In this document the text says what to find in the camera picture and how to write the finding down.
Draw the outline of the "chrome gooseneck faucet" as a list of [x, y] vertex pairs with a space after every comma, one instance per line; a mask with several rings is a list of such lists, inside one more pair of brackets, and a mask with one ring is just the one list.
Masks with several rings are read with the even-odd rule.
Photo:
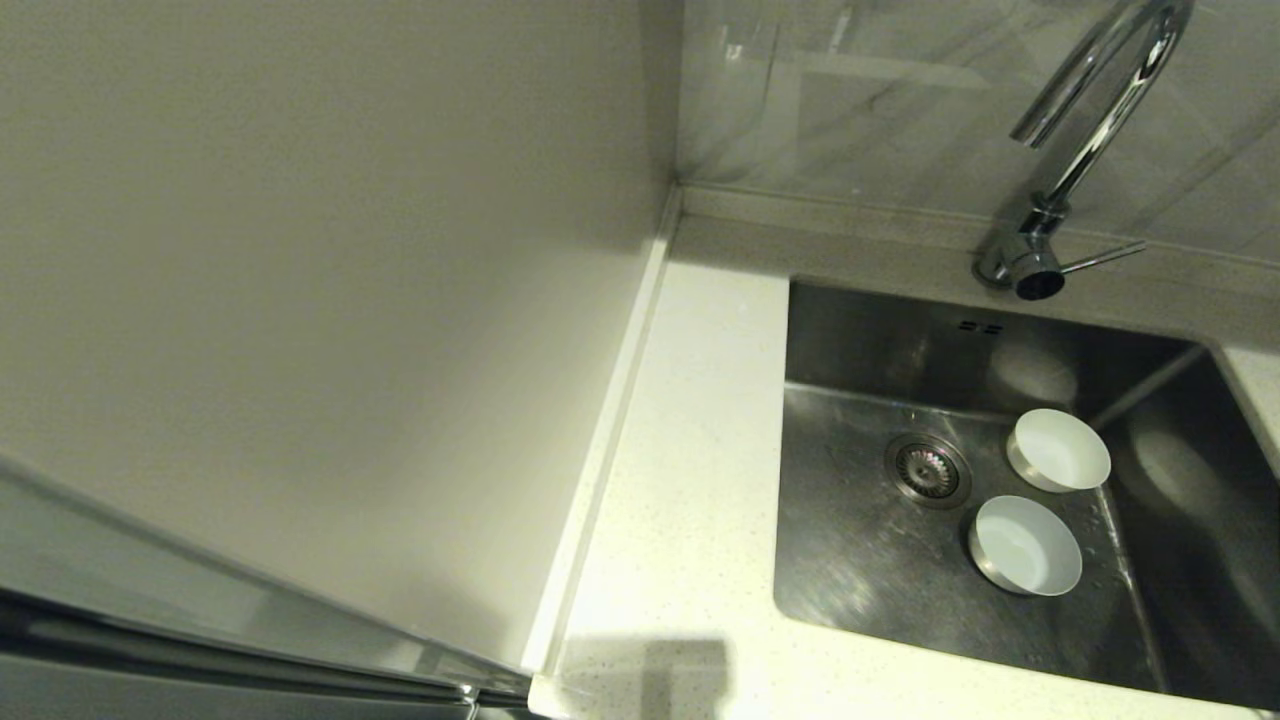
[[1075, 147], [1052, 163], [1047, 183], [1029, 193], [1027, 213], [1016, 227], [986, 242], [972, 265], [980, 284], [1015, 296], [1004, 279], [1004, 261], [1038, 241], [1048, 241], [1053, 250], [1053, 237], [1073, 211], [1073, 195], [1171, 61], [1196, 5], [1197, 0], [1117, 0], [1084, 32], [1010, 137], [1039, 149], [1069, 122], [1098, 82], [1111, 78], [1115, 86]]

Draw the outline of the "round metal drain strainer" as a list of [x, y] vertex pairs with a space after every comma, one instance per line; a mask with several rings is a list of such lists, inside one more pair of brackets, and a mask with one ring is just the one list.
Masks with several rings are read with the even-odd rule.
[[884, 448], [883, 464], [893, 487], [920, 506], [959, 509], [970, 498], [970, 465], [959, 448], [940, 437], [896, 436]]

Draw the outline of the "stainless steel appliance door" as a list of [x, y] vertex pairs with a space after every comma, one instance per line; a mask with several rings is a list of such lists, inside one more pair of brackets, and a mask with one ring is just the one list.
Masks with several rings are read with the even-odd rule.
[[0, 457], [0, 720], [545, 720], [530, 687]]

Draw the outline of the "pale blue bowl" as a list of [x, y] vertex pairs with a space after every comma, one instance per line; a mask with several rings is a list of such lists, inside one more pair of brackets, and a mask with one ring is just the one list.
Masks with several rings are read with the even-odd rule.
[[1083, 575], [1074, 533], [1030, 498], [1005, 495], [983, 502], [966, 532], [966, 544], [978, 571], [1014, 594], [1065, 596]]

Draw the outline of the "stainless steel sink basin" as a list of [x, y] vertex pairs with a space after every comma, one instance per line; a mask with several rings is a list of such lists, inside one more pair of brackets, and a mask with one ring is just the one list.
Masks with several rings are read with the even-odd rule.
[[[788, 287], [774, 602], [786, 616], [1280, 720], [1280, 460], [1192, 340], [844, 290]], [[1056, 495], [1005, 454], [1016, 419], [1069, 413], [1110, 478]], [[922, 433], [973, 474], [959, 509], [908, 500], [884, 448]], [[1083, 575], [1006, 592], [966, 532], [997, 496], [1062, 519]]]

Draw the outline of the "white countertop upstand strip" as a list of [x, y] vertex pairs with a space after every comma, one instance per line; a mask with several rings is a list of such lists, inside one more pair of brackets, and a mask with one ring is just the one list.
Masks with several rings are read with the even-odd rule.
[[684, 195], [681, 183], [676, 182], [669, 187], [655, 234], [644, 246], [643, 274], [521, 659], [521, 666], [534, 674], [553, 673], [561, 656], [561, 646], [625, 428], [635, 377], [643, 363], [652, 315], [666, 273], [669, 245], [677, 234], [684, 214]]

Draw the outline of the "white bowl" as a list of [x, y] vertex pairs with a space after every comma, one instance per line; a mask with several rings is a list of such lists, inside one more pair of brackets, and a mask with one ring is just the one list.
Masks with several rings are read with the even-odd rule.
[[1027, 484], [1056, 495], [1100, 488], [1112, 471], [1102, 438], [1079, 418], [1050, 407], [1033, 409], [1016, 419], [1005, 454]]

